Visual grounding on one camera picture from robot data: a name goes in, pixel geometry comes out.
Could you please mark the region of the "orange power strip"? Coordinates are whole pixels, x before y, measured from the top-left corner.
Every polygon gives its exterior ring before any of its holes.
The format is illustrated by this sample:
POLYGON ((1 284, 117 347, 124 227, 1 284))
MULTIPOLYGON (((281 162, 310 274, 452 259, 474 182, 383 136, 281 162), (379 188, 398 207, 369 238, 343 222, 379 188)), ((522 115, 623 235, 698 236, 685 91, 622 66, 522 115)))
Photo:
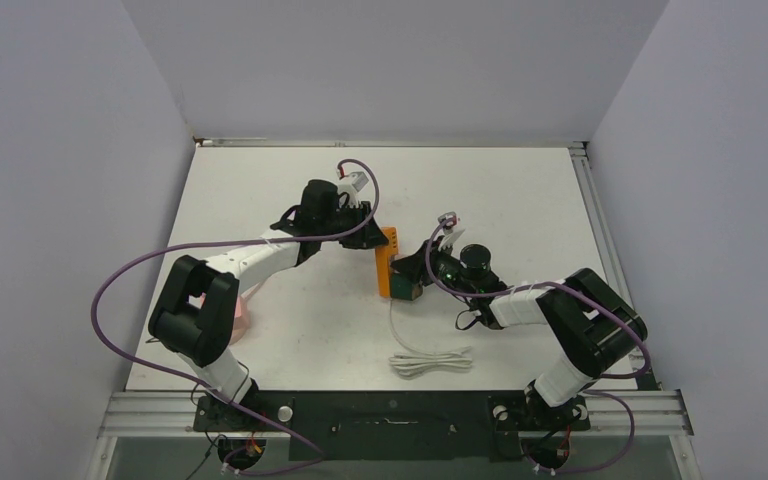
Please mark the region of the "orange power strip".
POLYGON ((379 295, 383 298, 390 298, 391 262, 399 254, 398 232, 392 226, 382 227, 381 230, 387 239, 387 244, 374 249, 376 279, 379 295))

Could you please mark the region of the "pink round socket base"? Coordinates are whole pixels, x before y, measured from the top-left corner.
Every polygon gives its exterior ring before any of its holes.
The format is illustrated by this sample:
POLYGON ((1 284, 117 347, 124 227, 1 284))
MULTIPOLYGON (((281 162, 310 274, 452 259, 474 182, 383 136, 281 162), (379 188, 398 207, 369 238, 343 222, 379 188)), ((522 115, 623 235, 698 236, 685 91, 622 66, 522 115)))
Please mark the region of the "pink round socket base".
POLYGON ((239 340, 241 340, 251 327, 252 320, 251 313, 248 308, 248 303, 252 296, 252 292, 246 292, 245 294, 237 297, 231 337, 229 341, 230 345, 234 345, 239 340))

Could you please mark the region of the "green cube socket adapter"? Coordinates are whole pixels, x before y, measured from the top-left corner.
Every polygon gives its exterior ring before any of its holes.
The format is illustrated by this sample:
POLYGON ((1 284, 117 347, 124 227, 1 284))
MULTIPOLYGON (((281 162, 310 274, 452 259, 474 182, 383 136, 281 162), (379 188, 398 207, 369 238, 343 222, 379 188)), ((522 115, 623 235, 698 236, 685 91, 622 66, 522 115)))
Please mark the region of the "green cube socket adapter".
POLYGON ((415 301, 422 296, 424 287, 420 282, 394 272, 389 279, 390 298, 400 301, 415 301))

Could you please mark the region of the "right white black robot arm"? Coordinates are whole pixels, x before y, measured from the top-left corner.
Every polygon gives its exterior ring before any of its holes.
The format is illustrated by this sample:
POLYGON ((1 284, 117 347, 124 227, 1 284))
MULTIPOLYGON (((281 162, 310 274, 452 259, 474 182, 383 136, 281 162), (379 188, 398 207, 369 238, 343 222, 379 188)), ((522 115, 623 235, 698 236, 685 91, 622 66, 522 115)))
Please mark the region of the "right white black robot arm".
POLYGON ((470 244, 453 256, 438 240, 424 242, 390 268, 393 281, 419 289, 435 284, 460 298, 489 329, 551 329, 560 357, 525 390, 526 417, 539 428, 559 421, 566 403, 610 376, 613 365, 648 337, 641 316, 590 268, 541 286, 513 287, 492 270, 485 246, 470 244))

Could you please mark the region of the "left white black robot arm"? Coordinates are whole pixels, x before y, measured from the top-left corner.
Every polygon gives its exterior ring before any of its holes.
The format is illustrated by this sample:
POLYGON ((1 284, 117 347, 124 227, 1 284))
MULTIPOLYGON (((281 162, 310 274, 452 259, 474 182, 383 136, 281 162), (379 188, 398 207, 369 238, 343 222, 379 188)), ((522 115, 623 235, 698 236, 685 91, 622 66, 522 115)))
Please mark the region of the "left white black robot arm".
POLYGON ((173 263, 148 331, 222 399, 218 414, 230 428, 247 429, 258 415, 258 403, 249 396, 256 383, 229 349, 241 295, 274 274, 301 265, 325 241, 354 250, 387 245, 371 217, 372 202, 357 197, 368 181, 363 172, 352 172, 335 183, 311 180, 299 204, 272 224, 258 243, 205 260, 184 255, 173 263))

